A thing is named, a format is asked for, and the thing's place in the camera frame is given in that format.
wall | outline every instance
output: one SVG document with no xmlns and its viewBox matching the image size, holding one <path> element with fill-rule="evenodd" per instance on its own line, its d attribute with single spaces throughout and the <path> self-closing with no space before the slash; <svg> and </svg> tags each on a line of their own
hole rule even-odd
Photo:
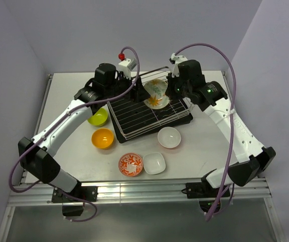
<svg viewBox="0 0 289 242">
<path fill-rule="evenodd" d="M 289 240 L 289 1 L 262 1 L 233 64 L 237 110 L 277 152 L 265 175 Z"/>
<path fill-rule="evenodd" d="M 0 223 L 10 189 L 8 175 L 18 159 L 17 143 L 31 136 L 46 84 L 45 71 L 0 0 Z"/>
<path fill-rule="evenodd" d="M 122 47 L 134 47 L 143 71 L 170 65 L 172 52 L 194 42 L 222 49 L 230 59 L 261 0 L 4 0 L 50 73 L 93 71 L 117 63 Z M 204 70 L 225 70 L 212 50 L 184 52 Z"/>
</svg>

white bowl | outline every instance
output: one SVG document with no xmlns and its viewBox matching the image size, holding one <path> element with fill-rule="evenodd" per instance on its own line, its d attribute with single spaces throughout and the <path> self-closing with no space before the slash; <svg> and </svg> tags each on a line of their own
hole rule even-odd
<svg viewBox="0 0 289 242">
<path fill-rule="evenodd" d="M 172 149 L 180 144 L 181 136 L 173 127 L 164 127 L 158 132 L 158 141 L 165 148 Z"/>
<path fill-rule="evenodd" d="M 142 160 L 144 170 L 150 175 L 158 174 L 166 169 L 165 159 L 158 152 L 145 155 Z"/>
</svg>

red patterned bowl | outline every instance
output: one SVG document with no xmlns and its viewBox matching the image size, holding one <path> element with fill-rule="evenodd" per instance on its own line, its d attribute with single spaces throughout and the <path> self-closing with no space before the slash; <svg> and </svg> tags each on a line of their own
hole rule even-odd
<svg viewBox="0 0 289 242">
<path fill-rule="evenodd" d="M 119 160 L 119 170 L 126 176 L 136 176 L 143 168 L 142 158 L 135 153 L 126 153 Z"/>
</svg>

table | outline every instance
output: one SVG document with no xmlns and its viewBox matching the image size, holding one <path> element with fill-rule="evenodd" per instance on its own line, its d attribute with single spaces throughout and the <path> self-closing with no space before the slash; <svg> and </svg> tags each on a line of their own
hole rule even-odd
<svg viewBox="0 0 289 242">
<path fill-rule="evenodd" d="M 206 81 L 217 81 L 227 90 L 221 71 L 203 71 Z M 94 73 L 56 73 L 53 75 L 46 101 L 43 105 L 38 132 L 56 119 Z M 61 168 L 80 181 L 115 182 L 128 180 L 158 180 L 177 178 L 201 178 L 206 173 L 225 165 L 229 143 L 210 118 L 196 106 L 193 121 L 178 126 L 182 136 L 181 144 L 175 149 L 166 149 L 159 145 L 157 133 L 146 135 L 124 144 L 115 140 L 108 150 L 95 148 L 91 143 L 92 133 L 98 129 L 85 121 L 63 143 L 54 159 Z M 114 131 L 112 121 L 104 126 Z M 118 169 L 119 158 L 128 152 L 142 157 L 153 152 L 162 153 L 166 161 L 166 170 L 160 174 L 149 175 L 145 171 L 136 177 L 126 177 Z M 231 164 L 236 163 L 232 156 Z M 27 174 L 25 183 L 37 179 Z"/>
</svg>

dish rack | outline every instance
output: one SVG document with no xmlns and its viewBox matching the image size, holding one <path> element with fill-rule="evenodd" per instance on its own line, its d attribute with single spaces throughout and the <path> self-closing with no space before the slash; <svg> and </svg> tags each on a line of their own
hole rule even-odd
<svg viewBox="0 0 289 242">
<path fill-rule="evenodd" d="M 170 72 L 168 67 L 157 69 L 141 74 L 141 81 L 145 83 L 160 79 L 167 82 Z M 151 109 L 143 102 L 134 103 L 130 100 L 120 98 L 114 102 L 108 102 L 113 126 L 120 143 L 140 135 L 154 133 L 166 126 L 188 124 L 193 119 L 191 110 L 194 105 L 188 98 L 171 100 L 162 109 Z"/>
</svg>

